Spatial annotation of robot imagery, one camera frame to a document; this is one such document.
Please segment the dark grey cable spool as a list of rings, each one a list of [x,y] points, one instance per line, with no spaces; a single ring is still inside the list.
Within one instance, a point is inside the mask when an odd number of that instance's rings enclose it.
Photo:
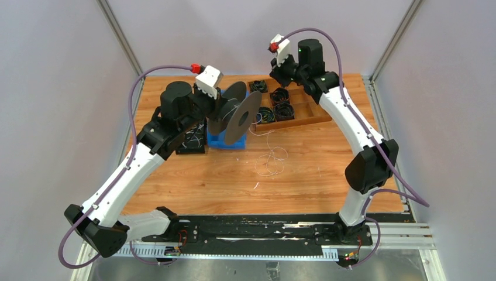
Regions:
[[[211,135],[224,133],[224,143],[233,145],[252,125],[261,100],[261,92],[248,93],[244,82],[233,83],[222,93],[222,103],[216,117],[208,119],[208,132]]]

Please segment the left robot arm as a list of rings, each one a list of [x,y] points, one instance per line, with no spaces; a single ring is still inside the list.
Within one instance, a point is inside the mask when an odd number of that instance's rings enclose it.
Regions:
[[[69,205],[64,215],[98,256],[108,258],[131,241],[158,235],[166,242],[179,234],[177,216],[165,207],[149,213],[122,215],[122,209],[171,154],[185,142],[186,133],[205,119],[217,119],[226,104],[214,85],[175,81],[161,93],[151,120],[137,133],[123,162],[105,184],[82,205]]]

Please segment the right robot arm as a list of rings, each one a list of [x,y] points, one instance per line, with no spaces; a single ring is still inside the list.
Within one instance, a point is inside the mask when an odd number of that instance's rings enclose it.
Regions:
[[[326,70],[319,40],[299,41],[298,60],[290,53],[290,41],[282,35],[276,35],[268,49],[275,54],[270,77],[282,87],[291,83],[302,86],[338,125],[352,149],[354,158],[345,169],[349,191],[333,226],[335,238],[349,244],[364,228],[366,201],[392,176],[389,164],[395,164],[399,146],[393,139],[384,139],[370,125],[339,75]]]

